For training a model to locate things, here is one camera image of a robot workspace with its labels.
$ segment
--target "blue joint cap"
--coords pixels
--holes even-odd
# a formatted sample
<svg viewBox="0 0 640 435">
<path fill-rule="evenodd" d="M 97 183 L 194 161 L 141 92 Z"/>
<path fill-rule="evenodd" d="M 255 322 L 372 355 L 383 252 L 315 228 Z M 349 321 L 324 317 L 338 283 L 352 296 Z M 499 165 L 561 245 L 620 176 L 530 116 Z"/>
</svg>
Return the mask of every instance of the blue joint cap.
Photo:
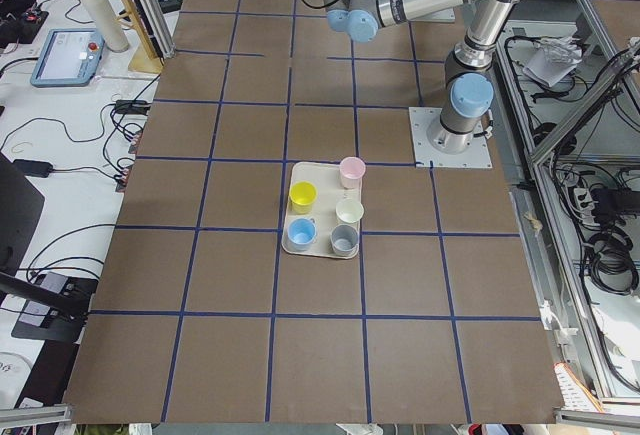
<svg viewBox="0 0 640 435">
<path fill-rule="evenodd" d="M 370 42 L 378 33 L 378 22 L 369 12 L 352 10 L 347 20 L 347 33 L 354 42 Z"/>
<path fill-rule="evenodd" d="M 466 73 L 451 87 L 451 105 L 466 118 L 481 117 L 493 100 L 493 85 L 478 73 Z"/>
<path fill-rule="evenodd" d="M 332 30 L 336 32 L 347 31 L 347 20 L 349 18 L 349 12 L 346 10 L 329 10 L 327 12 L 327 22 Z"/>
</svg>

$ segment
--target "white desk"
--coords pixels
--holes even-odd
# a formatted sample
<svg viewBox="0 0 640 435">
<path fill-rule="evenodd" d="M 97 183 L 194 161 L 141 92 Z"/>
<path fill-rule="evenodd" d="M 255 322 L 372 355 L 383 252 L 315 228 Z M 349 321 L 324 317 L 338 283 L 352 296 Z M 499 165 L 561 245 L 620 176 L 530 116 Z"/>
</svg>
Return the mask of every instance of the white desk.
<svg viewBox="0 0 640 435">
<path fill-rule="evenodd" d="M 122 9 L 120 0 L 110 0 L 116 12 Z M 42 27 L 34 43 L 20 46 L 11 54 L 0 56 L 0 66 L 9 61 L 38 56 L 46 36 L 53 28 L 92 27 L 93 24 L 80 25 L 64 17 L 65 12 L 75 0 L 53 0 L 43 9 L 49 11 L 49 18 Z M 78 20 L 90 20 L 82 6 L 71 13 Z M 178 19 L 178 12 L 165 16 L 171 32 Z M 105 50 L 98 73 L 86 87 L 79 88 L 34 88 L 29 78 L 34 63 L 25 63 L 11 67 L 0 79 L 0 104 L 5 112 L 0 117 L 0 143 L 5 136 L 18 126 L 34 117 L 47 117 L 63 121 L 71 135 L 76 139 L 93 138 L 101 132 L 100 109 L 116 99 L 134 98 L 154 78 L 151 74 L 129 72 L 128 63 L 140 41 L 134 31 L 127 32 L 131 47 L 123 53 Z M 147 89 L 142 99 L 151 101 L 156 83 Z M 106 131 L 102 138 L 91 143 L 72 143 L 59 124 L 36 121 L 14 134 L 2 150 L 10 160 L 25 158 L 49 161 L 57 168 L 106 166 L 102 156 L 102 147 L 113 130 L 108 110 L 103 113 Z M 129 143 L 120 134 L 109 142 L 109 154 L 116 160 L 127 154 Z M 38 228 L 23 260 L 27 266 L 33 257 L 49 242 L 63 233 L 76 228 L 114 223 L 117 219 L 122 194 L 115 192 L 115 182 L 96 172 L 73 172 L 52 174 L 46 179 L 30 181 L 45 196 L 45 206 Z M 39 258 L 36 266 L 44 266 L 51 261 L 68 256 L 89 256 L 104 260 L 111 240 L 111 227 L 96 228 L 64 238 Z M 100 266 L 92 262 L 74 261 L 69 266 L 88 268 L 100 273 Z M 74 270 L 60 270 L 60 273 L 83 276 Z M 24 300 L 8 296 L 2 306 L 11 310 L 20 310 Z M 11 330 L 18 315 L 0 311 L 0 347 L 3 351 L 19 354 L 31 363 L 35 362 L 42 342 L 19 340 L 11 337 Z M 15 387 L 2 387 L 12 390 Z"/>
<path fill-rule="evenodd" d="M 123 8 L 121 0 L 109 0 L 116 13 L 120 12 Z M 33 43 L 29 45 L 19 46 L 14 52 L 2 56 L 0 61 L 2 64 L 7 63 L 16 58 L 23 57 L 37 57 L 42 50 L 44 42 L 47 38 L 49 30 L 53 28 L 86 28 L 95 27 L 95 24 L 79 24 L 73 22 L 65 17 L 65 13 L 69 8 L 77 3 L 76 0 L 51 0 L 43 4 L 42 9 L 49 12 L 47 21 L 40 29 L 40 32 L 36 36 Z M 91 17 L 84 9 L 82 5 L 75 8 L 70 14 L 71 18 L 81 21 L 91 21 Z M 178 22 L 179 12 L 172 12 L 165 15 L 165 20 L 171 33 L 173 33 L 176 23 Z M 98 69 L 98 76 L 101 77 L 120 77 L 120 78 L 137 78 L 151 80 L 153 75 L 148 73 L 130 72 L 128 70 L 129 61 L 136 49 L 140 46 L 140 40 L 134 30 L 126 31 L 127 39 L 129 40 L 130 47 L 128 50 L 122 53 L 113 53 L 109 50 L 105 50 L 103 53 L 103 60 L 100 63 Z M 7 51 L 11 50 L 11 45 L 7 47 Z"/>
</svg>

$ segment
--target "black monitor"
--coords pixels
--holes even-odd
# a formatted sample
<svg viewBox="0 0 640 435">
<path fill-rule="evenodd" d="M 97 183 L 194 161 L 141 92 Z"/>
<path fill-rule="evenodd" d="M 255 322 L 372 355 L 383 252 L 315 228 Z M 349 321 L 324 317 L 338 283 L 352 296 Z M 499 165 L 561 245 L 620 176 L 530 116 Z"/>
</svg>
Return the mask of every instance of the black monitor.
<svg viewBox="0 0 640 435">
<path fill-rule="evenodd" d="M 38 274 L 31 283 L 15 277 L 43 207 L 40 192 L 0 154 L 0 303 L 7 293 L 26 300 L 11 335 L 75 342 L 97 281 L 51 271 Z"/>
<path fill-rule="evenodd" d="M 17 273 L 44 207 L 44 197 L 0 153 L 0 272 Z M 0 291 L 0 303 L 5 293 Z"/>
</svg>

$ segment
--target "white cylinder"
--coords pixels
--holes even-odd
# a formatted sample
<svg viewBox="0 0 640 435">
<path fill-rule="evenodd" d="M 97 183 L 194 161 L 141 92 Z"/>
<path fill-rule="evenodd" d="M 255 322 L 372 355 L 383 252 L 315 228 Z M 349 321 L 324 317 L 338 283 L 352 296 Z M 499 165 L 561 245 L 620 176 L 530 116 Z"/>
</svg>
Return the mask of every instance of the white cylinder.
<svg viewBox="0 0 640 435">
<path fill-rule="evenodd" d="M 124 34 L 120 23 L 116 20 L 116 14 L 109 0 L 80 0 L 82 6 L 96 24 L 96 28 L 104 38 L 104 42 L 113 52 L 124 52 L 129 48 L 129 41 Z"/>
</svg>

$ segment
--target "brown table surface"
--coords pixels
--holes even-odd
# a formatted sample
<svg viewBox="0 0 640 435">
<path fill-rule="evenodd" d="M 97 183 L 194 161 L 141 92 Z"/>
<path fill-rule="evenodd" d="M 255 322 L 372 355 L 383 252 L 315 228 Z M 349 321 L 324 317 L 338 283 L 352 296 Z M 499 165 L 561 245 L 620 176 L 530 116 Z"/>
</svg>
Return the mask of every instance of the brown table surface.
<svg viewBox="0 0 640 435">
<path fill-rule="evenodd" d="M 561 396 L 497 151 L 492 170 L 414 166 L 406 107 L 442 105 L 463 36 L 412 23 L 351 46 L 300 1 L 185 0 L 74 421 L 551 421 Z M 359 255 L 286 254 L 293 164 L 349 155 L 368 164 Z"/>
</svg>

